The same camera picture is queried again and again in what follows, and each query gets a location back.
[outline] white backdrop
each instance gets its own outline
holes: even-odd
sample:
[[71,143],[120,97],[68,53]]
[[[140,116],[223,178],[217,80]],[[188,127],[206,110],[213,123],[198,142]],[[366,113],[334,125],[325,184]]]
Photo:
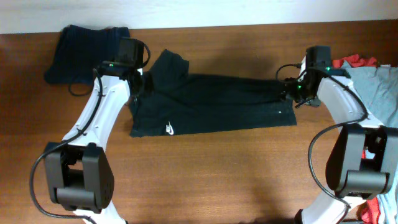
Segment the white backdrop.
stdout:
[[397,19],[398,0],[0,0],[0,33]]

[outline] white logo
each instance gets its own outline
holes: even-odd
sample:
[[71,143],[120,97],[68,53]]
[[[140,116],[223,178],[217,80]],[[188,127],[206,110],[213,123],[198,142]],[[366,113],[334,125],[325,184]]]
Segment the white logo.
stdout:
[[169,124],[166,124],[166,132],[169,133],[170,135],[174,134],[174,130],[173,130],[172,125],[170,124],[170,121],[169,121]]

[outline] black garment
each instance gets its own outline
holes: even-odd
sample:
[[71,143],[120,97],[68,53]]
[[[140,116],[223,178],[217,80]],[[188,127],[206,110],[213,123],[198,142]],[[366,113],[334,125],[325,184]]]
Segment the black garment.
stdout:
[[278,81],[188,75],[188,61],[168,50],[143,79],[154,90],[130,104],[132,137],[296,125]]
[[120,37],[130,37],[127,27],[90,30],[70,25],[64,28],[44,80],[50,84],[92,83],[93,68],[116,56]]

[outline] red cloth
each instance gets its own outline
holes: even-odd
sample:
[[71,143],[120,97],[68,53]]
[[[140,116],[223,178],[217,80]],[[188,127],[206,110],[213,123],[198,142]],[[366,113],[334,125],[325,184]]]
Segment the red cloth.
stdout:
[[[362,159],[366,157],[365,150],[362,151]],[[365,224],[378,224],[380,217],[379,200],[375,197],[372,200],[366,201],[366,208],[361,212],[362,221]]]
[[363,59],[359,57],[359,54],[351,55],[342,59],[333,60],[333,68],[341,68],[344,61],[347,61],[353,68],[358,67],[376,67],[377,60],[374,57],[370,59]]

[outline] brown table surface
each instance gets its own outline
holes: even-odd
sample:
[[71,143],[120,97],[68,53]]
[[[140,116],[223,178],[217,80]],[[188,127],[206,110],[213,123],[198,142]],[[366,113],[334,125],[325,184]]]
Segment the brown table surface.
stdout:
[[[132,30],[131,35],[152,51],[147,68],[169,49],[189,60],[194,73],[270,79],[279,66],[300,62],[307,47],[320,44],[331,46],[333,58],[359,53],[381,63],[398,62],[398,21],[148,29]],[[29,198],[33,161],[48,141],[63,138],[88,99],[43,80],[58,37],[59,33],[0,35],[2,223],[82,223],[45,217]],[[297,75],[293,68],[281,73]],[[130,223],[292,218],[320,192],[308,170],[307,148],[317,132],[333,124],[324,105],[304,106],[295,114],[297,126],[133,139],[132,117],[124,107],[106,151],[118,212]],[[334,130],[324,135],[313,153],[323,183],[337,134]],[[42,164],[35,188],[45,208],[65,213],[49,200]]]

